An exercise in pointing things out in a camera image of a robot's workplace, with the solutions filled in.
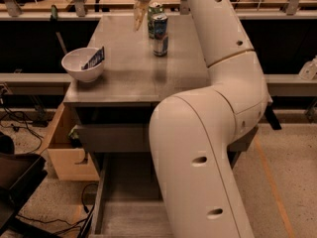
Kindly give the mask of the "blue rxbar blueberry bar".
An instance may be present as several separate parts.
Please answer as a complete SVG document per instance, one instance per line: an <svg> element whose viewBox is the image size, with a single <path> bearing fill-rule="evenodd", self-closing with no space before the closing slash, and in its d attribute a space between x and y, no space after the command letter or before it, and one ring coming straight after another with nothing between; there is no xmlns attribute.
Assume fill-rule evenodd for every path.
<svg viewBox="0 0 317 238"><path fill-rule="evenodd" d="M90 60L81 68L82 70L87 70L95 67L105 60L104 48L99 49Z"/></svg>

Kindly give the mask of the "white bowl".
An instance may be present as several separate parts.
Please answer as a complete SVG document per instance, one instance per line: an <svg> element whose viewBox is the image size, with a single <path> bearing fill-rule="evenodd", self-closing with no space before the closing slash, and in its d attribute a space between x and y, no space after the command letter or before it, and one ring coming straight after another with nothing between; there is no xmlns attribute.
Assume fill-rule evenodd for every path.
<svg viewBox="0 0 317 238"><path fill-rule="evenodd" d="M101 48L80 48L69 52L61 65L71 77L78 81L94 81L102 74L104 61L87 70L82 70L81 68L99 49Z"/></svg>

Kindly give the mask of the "green soda can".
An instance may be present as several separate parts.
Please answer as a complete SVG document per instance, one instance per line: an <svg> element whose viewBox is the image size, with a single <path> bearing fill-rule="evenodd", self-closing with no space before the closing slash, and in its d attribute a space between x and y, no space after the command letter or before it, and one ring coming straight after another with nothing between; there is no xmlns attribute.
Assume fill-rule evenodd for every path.
<svg viewBox="0 0 317 238"><path fill-rule="evenodd" d="M154 37L153 15L164 12L164 8L160 2L152 2L148 7L148 33L152 39Z"/></svg>

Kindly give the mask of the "upper grey drawer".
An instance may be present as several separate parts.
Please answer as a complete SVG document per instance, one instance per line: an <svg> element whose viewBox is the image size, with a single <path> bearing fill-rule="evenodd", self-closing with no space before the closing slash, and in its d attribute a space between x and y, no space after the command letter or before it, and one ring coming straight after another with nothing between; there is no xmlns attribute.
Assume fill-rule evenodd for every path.
<svg viewBox="0 0 317 238"><path fill-rule="evenodd" d="M148 124L90 124L76 125L75 132L83 148L89 153L146 153L150 152L150 131ZM258 129L253 129L246 136L228 146L228 152L244 152L250 146ZM193 143L196 136L185 136L167 130L162 140L183 136L180 143Z"/></svg>

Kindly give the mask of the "light wooden box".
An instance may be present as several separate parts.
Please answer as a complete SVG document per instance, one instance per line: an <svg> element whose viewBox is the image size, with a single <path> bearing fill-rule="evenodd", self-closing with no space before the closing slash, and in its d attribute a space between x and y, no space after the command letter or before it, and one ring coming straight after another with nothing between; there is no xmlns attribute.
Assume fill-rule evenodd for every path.
<svg viewBox="0 0 317 238"><path fill-rule="evenodd" d="M61 103L48 126L40 152L47 150L60 180L99 180L99 174L89 154L70 143L68 134L74 125L70 110Z"/></svg>

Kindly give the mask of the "black bin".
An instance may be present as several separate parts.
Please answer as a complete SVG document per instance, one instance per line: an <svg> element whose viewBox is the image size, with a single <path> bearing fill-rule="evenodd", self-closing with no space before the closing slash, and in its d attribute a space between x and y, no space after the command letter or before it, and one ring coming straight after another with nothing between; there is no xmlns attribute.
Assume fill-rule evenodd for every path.
<svg viewBox="0 0 317 238"><path fill-rule="evenodd" d="M3 234L46 177L38 154L15 154L13 140L0 133L0 233Z"/></svg>

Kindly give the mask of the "open lower grey drawer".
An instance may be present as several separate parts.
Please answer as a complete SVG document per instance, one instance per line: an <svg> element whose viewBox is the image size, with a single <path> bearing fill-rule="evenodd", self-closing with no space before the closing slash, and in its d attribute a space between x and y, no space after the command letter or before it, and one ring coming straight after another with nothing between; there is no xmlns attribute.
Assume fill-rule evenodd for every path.
<svg viewBox="0 0 317 238"><path fill-rule="evenodd" d="M89 238L173 238L149 153L103 156Z"/></svg>

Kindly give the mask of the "green handled tool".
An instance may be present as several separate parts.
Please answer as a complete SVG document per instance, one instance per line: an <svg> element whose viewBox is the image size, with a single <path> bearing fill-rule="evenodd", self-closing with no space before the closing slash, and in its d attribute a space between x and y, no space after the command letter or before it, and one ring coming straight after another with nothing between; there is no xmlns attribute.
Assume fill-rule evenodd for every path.
<svg viewBox="0 0 317 238"><path fill-rule="evenodd" d="M67 40L65 38L65 33L61 30L59 20L58 20L58 9L56 5L51 5L51 22L53 23L54 31L60 48L62 50L62 58L60 63L63 63L64 58L69 53L69 47L67 46Z"/></svg>

